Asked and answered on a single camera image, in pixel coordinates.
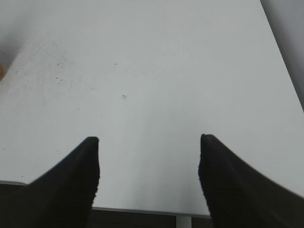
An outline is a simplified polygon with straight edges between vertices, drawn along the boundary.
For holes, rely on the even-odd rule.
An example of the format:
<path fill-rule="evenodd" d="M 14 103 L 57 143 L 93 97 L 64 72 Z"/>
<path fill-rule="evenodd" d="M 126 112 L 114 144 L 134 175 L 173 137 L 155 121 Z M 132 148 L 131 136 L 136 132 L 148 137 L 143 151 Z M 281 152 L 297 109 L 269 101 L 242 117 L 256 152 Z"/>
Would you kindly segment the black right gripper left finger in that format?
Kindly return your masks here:
<path fill-rule="evenodd" d="M 0 199 L 2 228 L 85 228 L 98 190 L 99 139 L 87 137 L 32 183 Z"/>

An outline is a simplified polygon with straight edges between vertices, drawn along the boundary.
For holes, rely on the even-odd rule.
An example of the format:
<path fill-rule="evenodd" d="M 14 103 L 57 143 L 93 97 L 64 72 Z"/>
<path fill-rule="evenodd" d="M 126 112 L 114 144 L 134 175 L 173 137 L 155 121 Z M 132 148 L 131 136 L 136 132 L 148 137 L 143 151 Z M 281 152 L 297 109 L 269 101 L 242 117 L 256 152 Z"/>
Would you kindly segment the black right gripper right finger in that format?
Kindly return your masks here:
<path fill-rule="evenodd" d="M 215 228 L 302 228 L 304 199 L 244 162 L 212 134 L 200 138 L 198 176 Z"/>

